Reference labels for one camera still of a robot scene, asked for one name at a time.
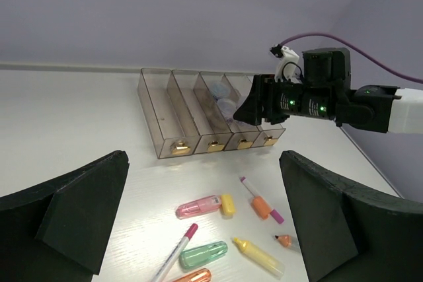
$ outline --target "black object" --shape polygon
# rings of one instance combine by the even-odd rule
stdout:
[[[421,282],[423,204],[335,174],[294,151],[280,167],[310,282]]]
[[[0,281],[88,282],[99,274],[128,174],[115,151],[0,198]]]
[[[234,119],[260,125],[262,118],[275,124],[295,115],[335,120],[338,127],[347,123],[356,129],[388,131],[398,87],[370,85],[350,89],[350,52],[346,48],[306,51],[303,59],[302,83],[255,75],[250,94]]]

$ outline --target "black cable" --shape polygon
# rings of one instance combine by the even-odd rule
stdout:
[[[292,61],[287,62],[287,63],[284,65],[284,67],[282,68],[282,72],[281,72],[281,73],[282,73],[282,80],[283,80],[284,82],[288,81],[288,80],[286,79],[285,75],[284,75],[284,71],[285,71],[285,67],[286,67],[286,65],[289,65],[289,64],[295,65],[296,67],[298,67],[298,68],[299,68],[299,72],[300,72],[300,74],[299,74],[299,78],[302,80],[302,79],[303,79],[303,70],[301,69],[301,67],[300,67],[298,64],[296,64],[296,62],[292,62]]]

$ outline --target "pink highlighter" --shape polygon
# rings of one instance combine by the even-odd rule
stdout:
[[[176,209],[176,216],[179,219],[190,218],[206,213],[217,211],[222,205],[222,200],[217,195],[207,196],[196,201],[191,201]]]

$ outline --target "yellow highlighter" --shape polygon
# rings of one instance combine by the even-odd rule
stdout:
[[[233,242],[237,244],[239,251],[261,265],[264,269],[268,270],[278,279],[284,275],[285,266],[270,254],[261,250],[258,246],[255,246],[248,240],[239,240],[238,238],[234,238]]]

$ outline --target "wall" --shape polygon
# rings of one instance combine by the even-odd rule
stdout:
[[[268,71],[272,44],[329,30],[349,2],[0,0],[0,61]]]
[[[401,73],[423,78],[422,4],[423,0],[354,0],[332,33]],[[324,42],[324,46],[333,45],[339,46]],[[352,86],[366,84],[423,89],[352,53]],[[385,135],[348,126],[345,129],[401,195],[423,202],[423,135]]]

